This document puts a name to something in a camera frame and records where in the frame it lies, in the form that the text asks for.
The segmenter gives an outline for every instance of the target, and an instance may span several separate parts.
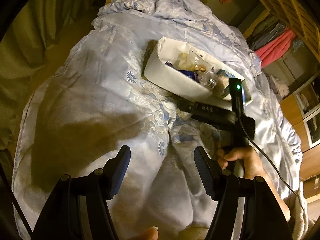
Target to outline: white box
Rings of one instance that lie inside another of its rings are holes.
[[[242,86],[245,94],[245,105],[252,102],[249,89],[242,75],[203,50],[193,47],[189,43],[167,37],[162,37],[157,42],[156,47],[148,59],[144,70],[144,76],[157,86],[189,101],[205,103],[231,110],[231,101],[218,98],[209,89],[203,87],[175,68],[165,64],[167,61],[173,64],[182,52],[188,54],[191,48],[196,54],[201,55],[203,60],[213,65],[215,72],[219,69],[223,69],[234,75],[236,78],[241,79],[243,81]]]

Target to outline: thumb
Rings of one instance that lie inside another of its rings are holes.
[[[247,148],[233,148],[231,152],[225,154],[223,158],[228,162],[233,162],[247,157]]]
[[[144,231],[141,235],[130,238],[129,240],[157,240],[158,228],[151,227]]]

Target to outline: pink clothing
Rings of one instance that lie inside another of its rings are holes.
[[[261,68],[282,57],[290,48],[291,41],[295,38],[295,36],[296,35],[294,32],[286,27],[284,32],[279,37],[256,50],[255,53],[262,61]]]

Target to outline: finger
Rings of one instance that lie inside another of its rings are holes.
[[[233,148],[231,152],[224,155],[224,159],[228,162],[233,162],[239,159],[244,159],[247,157],[248,149],[247,148]]]
[[[228,162],[225,159],[218,158],[217,162],[218,162],[219,166],[221,167],[221,169],[225,169],[228,166]]]
[[[158,228],[151,227],[144,231],[141,235],[130,238],[129,240],[157,240]]]
[[[219,149],[219,150],[217,151],[217,156],[218,156],[218,157],[223,158],[224,155],[225,155],[225,151],[224,151],[224,150]]]

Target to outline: screw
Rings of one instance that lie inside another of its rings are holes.
[[[66,180],[69,179],[69,175],[68,175],[68,174],[64,174],[64,175],[61,176],[60,179],[61,179],[62,181],[66,181]]]
[[[222,170],[221,172],[223,175],[225,176],[229,176],[231,174],[231,172],[229,170]]]
[[[261,176],[257,176],[256,180],[257,180],[257,182],[260,182],[260,183],[264,182],[264,178]]]
[[[96,175],[101,175],[102,173],[103,173],[103,169],[96,169],[94,171],[94,174],[96,174]]]

